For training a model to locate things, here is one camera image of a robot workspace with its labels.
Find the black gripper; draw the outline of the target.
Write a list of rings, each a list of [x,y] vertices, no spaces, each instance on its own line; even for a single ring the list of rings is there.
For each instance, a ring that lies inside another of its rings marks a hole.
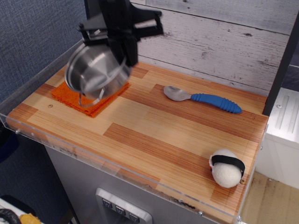
[[[137,64],[137,41],[164,33],[160,11],[137,8],[129,0],[100,0],[100,8],[105,24],[90,28],[84,21],[77,29],[86,45],[99,44],[108,39],[108,45],[119,64],[125,57],[127,66]]]

